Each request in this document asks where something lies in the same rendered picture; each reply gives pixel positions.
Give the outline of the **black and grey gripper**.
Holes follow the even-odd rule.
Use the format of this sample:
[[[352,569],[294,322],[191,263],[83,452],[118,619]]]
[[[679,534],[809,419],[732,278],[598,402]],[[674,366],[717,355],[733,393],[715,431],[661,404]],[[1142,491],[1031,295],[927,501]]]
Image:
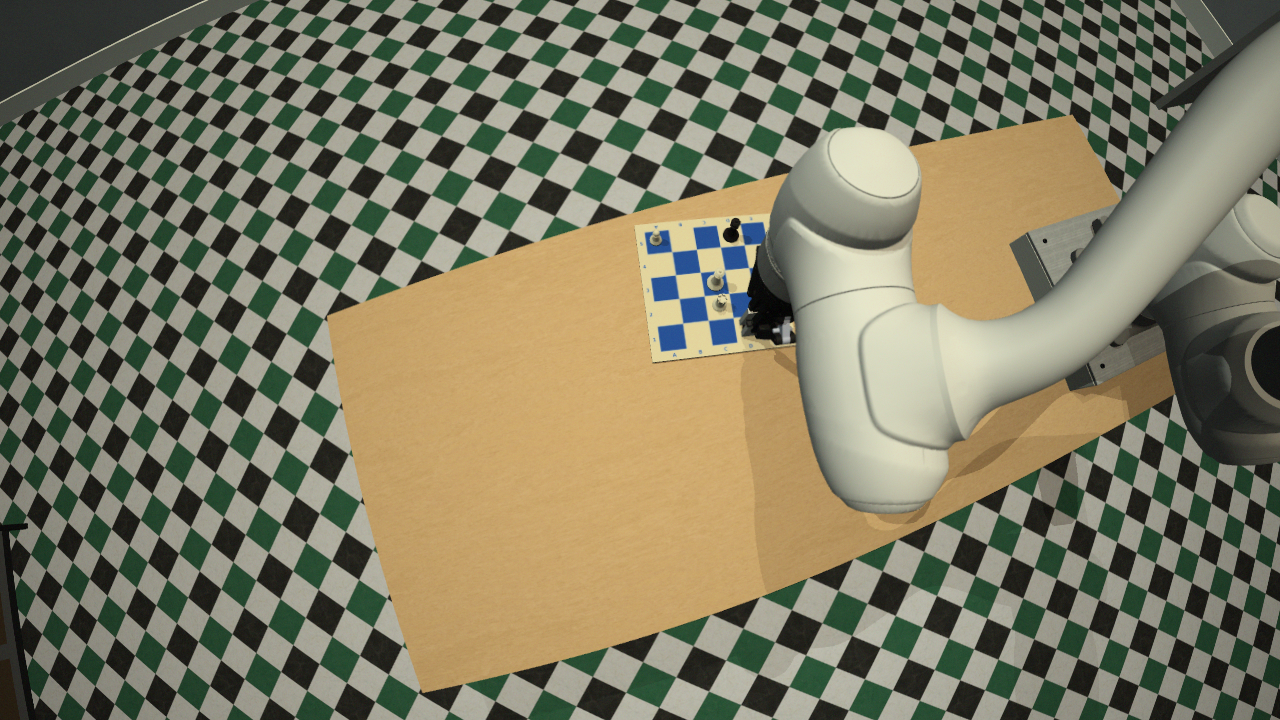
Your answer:
[[[758,272],[756,259],[753,272],[748,284],[748,297],[751,297],[751,301],[748,305],[748,310],[739,319],[739,325],[745,325],[741,331],[741,337],[755,336],[756,340],[771,340],[774,345],[794,345],[795,333],[790,325],[794,322],[791,304],[777,299],[765,287]],[[771,328],[769,325],[773,322],[780,323],[780,325]]]

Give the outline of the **blue and cream chessboard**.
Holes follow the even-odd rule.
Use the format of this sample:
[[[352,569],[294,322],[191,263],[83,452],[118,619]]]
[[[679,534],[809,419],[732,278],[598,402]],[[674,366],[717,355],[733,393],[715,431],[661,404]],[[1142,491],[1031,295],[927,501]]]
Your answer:
[[[730,243],[723,232],[733,218],[741,225],[739,240]],[[795,346],[741,337],[739,325],[751,301],[748,284],[769,218],[755,214],[634,225],[652,363]],[[660,231],[658,246],[650,243],[653,231]],[[724,284],[712,291],[707,279],[718,266],[724,269]],[[719,293],[728,297],[722,313],[712,306]]]

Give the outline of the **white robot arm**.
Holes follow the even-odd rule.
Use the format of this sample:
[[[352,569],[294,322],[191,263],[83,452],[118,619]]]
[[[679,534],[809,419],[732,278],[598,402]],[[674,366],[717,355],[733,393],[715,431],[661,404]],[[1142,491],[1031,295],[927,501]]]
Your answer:
[[[756,254],[765,287],[792,305],[829,489],[860,512],[922,509],[948,448],[988,413],[1155,325],[1202,451],[1280,462],[1280,208],[1245,193],[1279,155],[1280,20],[1196,97],[1042,299],[972,320],[916,302],[913,151],[884,129],[829,131],[785,178]]]

